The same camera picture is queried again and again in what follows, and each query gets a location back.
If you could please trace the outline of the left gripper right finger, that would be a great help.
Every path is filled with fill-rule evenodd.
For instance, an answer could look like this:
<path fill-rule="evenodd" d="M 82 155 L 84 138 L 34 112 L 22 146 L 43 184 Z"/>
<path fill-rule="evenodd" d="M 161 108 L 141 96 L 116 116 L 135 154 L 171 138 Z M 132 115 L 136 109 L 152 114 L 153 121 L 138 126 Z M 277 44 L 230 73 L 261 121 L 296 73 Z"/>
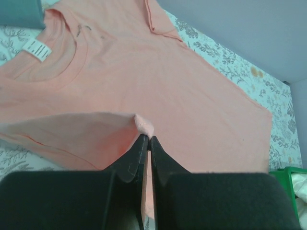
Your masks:
<path fill-rule="evenodd" d="M 298 230 L 279 181 L 266 173 L 191 173 L 151 139 L 158 230 Z"/>

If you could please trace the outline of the floral patterned table mat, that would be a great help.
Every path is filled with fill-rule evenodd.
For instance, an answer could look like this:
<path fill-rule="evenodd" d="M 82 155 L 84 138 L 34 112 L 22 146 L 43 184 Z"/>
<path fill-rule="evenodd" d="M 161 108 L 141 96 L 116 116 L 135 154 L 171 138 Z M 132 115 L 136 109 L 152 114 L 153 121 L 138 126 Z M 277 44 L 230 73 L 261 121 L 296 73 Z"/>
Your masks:
<path fill-rule="evenodd" d="M 44 10 L 59 1 L 44 1 Z M 188 48 L 271 113 L 272 127 L 268 170 L 287 166 L 301 167 L 302 159 L 290 87 L 169 12 L 165 12 Z M 38 40 L 38 36 L 42 32 L 2 26 L 0 29 L 0 67 L 22 51 L 32 52 L 37 60 L 43 62 L 51 54 L 51 49 Z M 23 146 L 3 139 L 0 140 L 1 177 L 12 172 L 53 171 L 62 168 L 62 166 Z"/>

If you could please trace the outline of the folded blue-grey t-shirt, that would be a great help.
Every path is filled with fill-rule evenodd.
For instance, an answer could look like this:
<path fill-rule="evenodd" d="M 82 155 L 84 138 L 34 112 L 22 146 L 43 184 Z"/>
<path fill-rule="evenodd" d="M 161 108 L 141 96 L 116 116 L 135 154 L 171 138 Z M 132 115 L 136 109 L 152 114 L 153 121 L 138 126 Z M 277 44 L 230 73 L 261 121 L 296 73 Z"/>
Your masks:
<path fill-rule="evenodd" d="M 44 29 L 44 10 L 41 0 L 0 0 L 0 24 Z"/>

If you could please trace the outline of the salmon pink t-shirt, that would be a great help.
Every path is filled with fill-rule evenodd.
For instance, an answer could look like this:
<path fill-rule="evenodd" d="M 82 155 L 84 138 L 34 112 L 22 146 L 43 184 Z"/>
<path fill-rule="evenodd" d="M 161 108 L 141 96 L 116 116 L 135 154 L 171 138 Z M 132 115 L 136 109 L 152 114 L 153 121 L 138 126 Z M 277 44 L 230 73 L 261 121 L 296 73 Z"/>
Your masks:
<path fill-rule="evenodd" d="M 0 137 L 74 170 L 102 170 L 140 134 L 191 172 L 267 172 L 271 113 L 182 41 L 154 0 L 62 0 L 43 61 L 0 68 Z"/>

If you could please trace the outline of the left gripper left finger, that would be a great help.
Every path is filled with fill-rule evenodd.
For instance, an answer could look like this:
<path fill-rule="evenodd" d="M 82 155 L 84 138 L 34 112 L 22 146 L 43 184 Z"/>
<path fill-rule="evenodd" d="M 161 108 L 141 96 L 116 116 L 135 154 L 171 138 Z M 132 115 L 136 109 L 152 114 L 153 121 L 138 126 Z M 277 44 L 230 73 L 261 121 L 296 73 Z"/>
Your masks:
<path fill-rule="evenodd" d="M 3 230 L 142 230 L 148 138 L 101 171 L 12 172 L 0 183 Z"/>

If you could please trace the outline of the green plastic bin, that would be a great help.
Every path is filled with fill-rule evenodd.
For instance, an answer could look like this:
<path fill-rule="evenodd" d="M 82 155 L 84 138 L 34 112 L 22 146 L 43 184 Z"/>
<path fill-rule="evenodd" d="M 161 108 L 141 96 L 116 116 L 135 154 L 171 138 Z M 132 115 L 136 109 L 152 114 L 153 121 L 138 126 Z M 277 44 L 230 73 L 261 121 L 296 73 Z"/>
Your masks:
<path fill-rule="evenodd" d="M 307 174 L 306 169 L 297 168 L 297 167 L 285 167 L 283 169 L 278 169 L 276 171 L 271 171 L 270 174 L 275 176 L 276 179 L 281 183 L 284 187 L 286 193 L 289 195 L 293 208 L 295 210 L 295 215 L 299 220 L 301 228 L 303 230 L 307 229 L 307 209 L 298 208 L 295 201 L 295 194 L 293 191 L 292 177 L 293 173 L 303 173 Z"/>

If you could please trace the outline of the white t-shirt in bin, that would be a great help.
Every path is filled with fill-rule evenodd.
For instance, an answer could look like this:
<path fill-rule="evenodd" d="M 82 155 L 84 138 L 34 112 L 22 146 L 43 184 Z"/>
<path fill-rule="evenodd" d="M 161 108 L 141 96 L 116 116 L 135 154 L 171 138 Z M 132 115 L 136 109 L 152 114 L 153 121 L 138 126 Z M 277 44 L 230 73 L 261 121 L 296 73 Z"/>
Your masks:
<path fill-rule="evenodd" d="M 295 201 L 298 208 L 307 208 L 307 175 L 303 173 L 293 173 L 292 184 L 295 194 Z"/>

